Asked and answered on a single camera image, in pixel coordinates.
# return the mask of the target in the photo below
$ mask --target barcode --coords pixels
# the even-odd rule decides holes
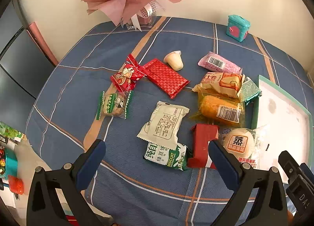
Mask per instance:
[[[225,64],[223,61],[216,59],[214,57],[210,57],[208,63],[211,63],[211,64],[213,64],[213,65],[215,65],[221,69],[223,69],[223,66]]]
[[[230,107],[220,105],[218,109],[217,117],[238,123],[240,112],[241,111],[239,109],[233,109]]]

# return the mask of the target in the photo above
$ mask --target teal box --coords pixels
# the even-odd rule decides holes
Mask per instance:
[[[18,174],[18,160],[14,152],[10,149],[5,148],[5,173],[1,175],[1,178],[9,179],[9,175],[17,177]]]
[[[242,42],[248,33],[251,23],[239,15],[229,15],[227,35]]]

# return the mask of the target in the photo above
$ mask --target metal bolt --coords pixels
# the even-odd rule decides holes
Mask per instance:
[[[272,167],[272,171],[273,171],[274,173],[278,173],[278,168]]]
[[[251,165],[249,163],[243,163],[242,167],[246,170],[250,169]]]
[[[71,167],[72,167],[72,164],[71,164],[71,163],[65,163],[64,166],[63,166],[63,168],[64,168],[65,170],[69,170]]]
[[[37,173],[39,173],[41,170],[42,170],[41,166],[38,166],[38,167],[35,168],[35,172],[37,172]]]

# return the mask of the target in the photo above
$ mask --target teal container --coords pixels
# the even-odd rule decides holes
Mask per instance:
[[[251,23],[239,15],[229,15],[227,35],[242,42],[248,33]]]
[[[9,179],[9,175],[17,177],[18,175],[18,160],[14,152],[10,149],[5,148],[5,173],[1,175],[1,178]]]

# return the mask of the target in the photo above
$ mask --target cream colored cup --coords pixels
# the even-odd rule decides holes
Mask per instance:
[[[168,63],[174,71],[178,71],[183,68],[183,62],[181,59],[181,51],[174,51],[167,54],[164,57],[164,62]]]

